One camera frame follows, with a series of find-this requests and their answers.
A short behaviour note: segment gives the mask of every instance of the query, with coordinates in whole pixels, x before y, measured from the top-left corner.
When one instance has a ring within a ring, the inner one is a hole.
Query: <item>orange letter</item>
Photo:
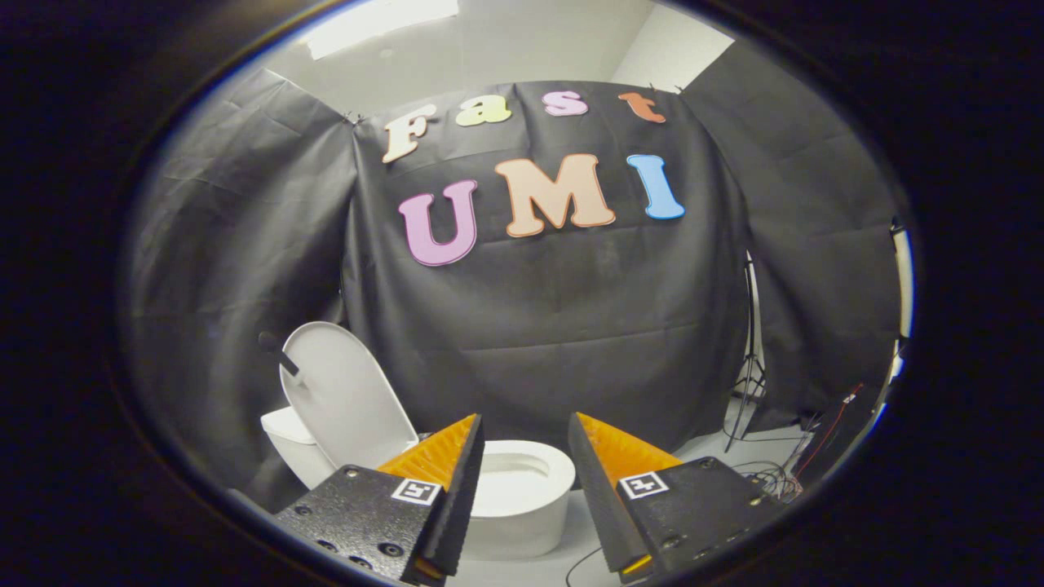
[[[544,222],[533,215],[533,204],[556,229],[566,225],[570,199],[574,210],[571,219],[577,227],[600,227],[615,220],[616,214],[606,206],[594,172],[597,164],[598,158],[593,155],[568,155],[554,182],[528,159],[513,159],[494,167],[507,181],[512,198],[514,219],[507,225],[507,234],[518,238],[544,230]]]
[[[652,109],[649,108],[650,105],[656,105],[656,102],[654,102],[648,98],[642,97],[642,95],[639,94],[638,92],[627,92],[626,94],[620,94],[617,97],[620,98],[621,100],[627,100],[627,103],[631,104],[631,110],[633,110],[635,114],[644,118],[645,120],[648,120],[649,122],[667,121],[667,119],[664,118],[662,114],[657,114],[652,112]]]

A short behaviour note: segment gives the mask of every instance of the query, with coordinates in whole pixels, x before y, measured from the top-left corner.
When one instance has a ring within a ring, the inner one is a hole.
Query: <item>toilet bowl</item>
[[[337,468],[376,469],[418,442],[417,431],[377,359],[351,332],[328,322],[294,330],[279,366],[289,407],[261,424],[280,455],[309,489]],[[553,549],[565,527],[572,462],[529,441],[488,441],[461,558],[508,560]]]
[[[575,477],[573,462],[553,446],[488,441],[460,557],[505,561],[554,549]]]

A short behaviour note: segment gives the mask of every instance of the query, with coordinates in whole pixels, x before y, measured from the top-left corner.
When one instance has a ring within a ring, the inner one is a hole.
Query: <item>toilet seat lid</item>
[[[417,444],[384,371],[351,332],[310,322],[290,334],[283,352],[301,369],[294,378],[279,367],[286,399],[334,467],[376,469]]]

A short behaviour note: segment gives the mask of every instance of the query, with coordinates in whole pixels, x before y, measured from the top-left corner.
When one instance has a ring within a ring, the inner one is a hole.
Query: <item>yellow letter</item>
[[[615,220],[616,214],[606,206],[594,172],[597,164],[598,158],[593,155],[567,155],[554,182],[528,159],[513,159],[494,167],[507,181],[512,198],[514,219],[507,225],[507,234],[532,236],[544,230],[544,222],[533,215],[533,204],[556,229],[566,225],[570,199],[574,210],[571,220],[577,227],[600,227]]]
[[[423,137],[428,130],[428,116],[434,116],[435,104],[428,104],[414,110],[406,116],[396,118],[384,126],[388,132],[388,151],[381,159],[384,163],[392,163],[404,155],[413,152],[417,148],[417,141],[410,140],[409,136]]]
[[[500,122],[507,120],[512,116],[512,111],[507,110],[507,100],[503,96],[479,96],[466,100],[460,104],[460,114],[457,115],[457,124],[461,126],[474,126],[482,122]]]

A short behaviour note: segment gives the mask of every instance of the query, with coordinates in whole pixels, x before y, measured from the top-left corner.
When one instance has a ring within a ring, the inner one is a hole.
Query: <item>pink letter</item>
[[[576,116],[587,112],[587,103],[572,91],[549,92],[544,94],[543,101],[547,104],[544,110],[551,116]]]
[[[409,252],[421,264],[428,266],[447,265],[459,261],[475,245],[475,208],[471,194],[478,182],[465,180],[450,184],[443,195],[453,202],[453,216],[456,218],[457,235],[444,244],[435,242],[431,235],[431,203],[435,196],[430,193],[414,195],[399,205],[399,213],[406,218],[406,242]]]

